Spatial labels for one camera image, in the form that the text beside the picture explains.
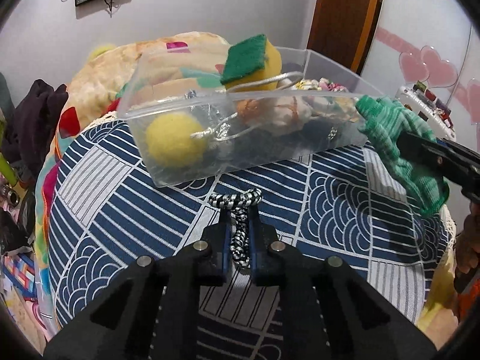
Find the person's right hand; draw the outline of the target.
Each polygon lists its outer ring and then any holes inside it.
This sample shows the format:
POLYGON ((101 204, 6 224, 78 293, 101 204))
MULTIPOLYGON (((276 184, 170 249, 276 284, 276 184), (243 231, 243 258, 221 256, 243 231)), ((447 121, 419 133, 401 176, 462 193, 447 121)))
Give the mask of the person's right hand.
POLYGON ((470 214, 464 229, 456 238, 456 270, 454 289, 467 293, 479 277, 479 213, 470 214))

